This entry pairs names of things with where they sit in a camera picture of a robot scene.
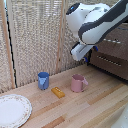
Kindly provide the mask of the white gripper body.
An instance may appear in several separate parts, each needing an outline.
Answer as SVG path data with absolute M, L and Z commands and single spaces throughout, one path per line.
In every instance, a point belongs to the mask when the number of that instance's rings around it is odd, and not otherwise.
M 77 42 L 71 49 L 70 53 L 74 60 L 80 61 L 85 54 L 92 48 L 92 45 L 85 45 Z

